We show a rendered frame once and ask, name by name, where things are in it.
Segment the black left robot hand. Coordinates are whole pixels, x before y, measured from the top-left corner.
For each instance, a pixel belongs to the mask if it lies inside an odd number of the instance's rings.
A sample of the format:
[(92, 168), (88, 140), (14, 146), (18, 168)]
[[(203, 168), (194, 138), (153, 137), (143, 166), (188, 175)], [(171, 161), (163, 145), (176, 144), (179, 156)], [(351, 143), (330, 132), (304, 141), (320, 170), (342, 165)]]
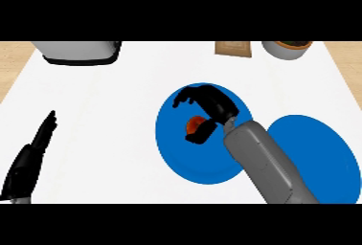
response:
[(5, 179), (0, 201), (21, 197), (32, 197), (39, 181), (44, 158), (49, 148), (49, 141), (55, 128), (55, 111), (51, 111), (41, 125), (33, 142), (23, 147), (17, 155), (17, 159), (12, 163)]

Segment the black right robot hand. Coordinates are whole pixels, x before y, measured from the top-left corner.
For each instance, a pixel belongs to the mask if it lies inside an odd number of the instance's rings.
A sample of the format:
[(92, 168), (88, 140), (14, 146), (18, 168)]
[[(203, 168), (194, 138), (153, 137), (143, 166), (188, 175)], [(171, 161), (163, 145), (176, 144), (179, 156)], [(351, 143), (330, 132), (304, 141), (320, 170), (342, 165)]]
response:
[(212, 137), (216, 125), (227, 124), (231, 118), (240, 114), (237, 104), (222, 91), (212, 85), (199, 87), (187, 86), (182, 88), (174, 102), (174, 107), (178, 108), (182, 102), (197, 102), (210, 118), (202, 122), (194, 133), (188, 133), (185, 139), (194, 144), (202, 145)]

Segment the red tomato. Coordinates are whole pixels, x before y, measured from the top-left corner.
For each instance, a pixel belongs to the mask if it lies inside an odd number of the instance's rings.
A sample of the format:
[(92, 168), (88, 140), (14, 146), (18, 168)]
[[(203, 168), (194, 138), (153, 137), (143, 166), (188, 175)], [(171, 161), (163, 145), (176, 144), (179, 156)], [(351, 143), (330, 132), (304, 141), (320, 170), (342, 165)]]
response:
[(187, 134), (194, 134), (202, 123), (206, 121), (208, 119), (202, 116), (194, 116), (188, 123), (187, 123)]

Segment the blue plate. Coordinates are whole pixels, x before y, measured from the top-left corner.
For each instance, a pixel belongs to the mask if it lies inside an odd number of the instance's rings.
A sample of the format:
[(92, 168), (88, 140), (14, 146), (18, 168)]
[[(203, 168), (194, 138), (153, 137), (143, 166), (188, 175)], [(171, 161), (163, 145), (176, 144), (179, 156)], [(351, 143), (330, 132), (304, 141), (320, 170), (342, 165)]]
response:
[[(209, 83), (194, 83), (188, 86), (215, 86), (237, 104), (240, 114), (236, 125), (252, 121), (252, 114), (240, 97), (222, 86)], [(182, 102), (174, 107), (175, 98), (182, 89), (166, 100), (156, 121), (156, 140), (163, 159), (175, 173), (199, 184), (218, 184), (233, 179), (243, 167), (234, 160), (225, 144), (225, 124), (216, 125), (216, 130), (208, 141), (199, 145), (185, 139), (187, 123), (194, 116), (210, 118), (197, 102)]]
[(281, 117), (268, 132), (301, 170), (323, 204), (355, 204), (361, 195), (361, 170), (345, 139), (320, 120)]

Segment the brown paper bag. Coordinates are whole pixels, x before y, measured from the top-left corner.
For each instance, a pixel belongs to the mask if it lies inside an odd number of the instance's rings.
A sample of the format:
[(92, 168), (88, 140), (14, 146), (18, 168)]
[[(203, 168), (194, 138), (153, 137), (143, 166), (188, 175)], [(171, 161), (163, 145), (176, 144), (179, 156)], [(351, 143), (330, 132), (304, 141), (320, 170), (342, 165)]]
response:
[(249, 41), (218, 41), (215, 43), (215, 53), (227, 56), (252, 57)]

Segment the white plant pot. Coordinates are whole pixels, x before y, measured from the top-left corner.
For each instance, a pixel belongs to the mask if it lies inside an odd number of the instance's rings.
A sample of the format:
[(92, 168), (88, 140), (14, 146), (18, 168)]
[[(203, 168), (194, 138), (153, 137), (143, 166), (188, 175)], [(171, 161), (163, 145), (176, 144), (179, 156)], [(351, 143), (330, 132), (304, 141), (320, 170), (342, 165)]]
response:
[(307, 41), (305, 45), (295, 46), (283, 41), (264, 41), (262, 45), (267, 52), (277, 58), (284, 60), (295, 60), (301, 58), (312, 46), (312, 42)]

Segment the white and black appliance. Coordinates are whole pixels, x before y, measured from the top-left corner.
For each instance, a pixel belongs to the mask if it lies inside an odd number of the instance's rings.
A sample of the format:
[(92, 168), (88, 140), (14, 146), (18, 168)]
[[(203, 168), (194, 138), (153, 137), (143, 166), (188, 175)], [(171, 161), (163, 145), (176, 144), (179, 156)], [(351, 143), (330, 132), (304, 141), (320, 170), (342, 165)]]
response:
[(120, 41), (33, 41), (51, 64), (95, 66), (113, 64), (119, 57)]

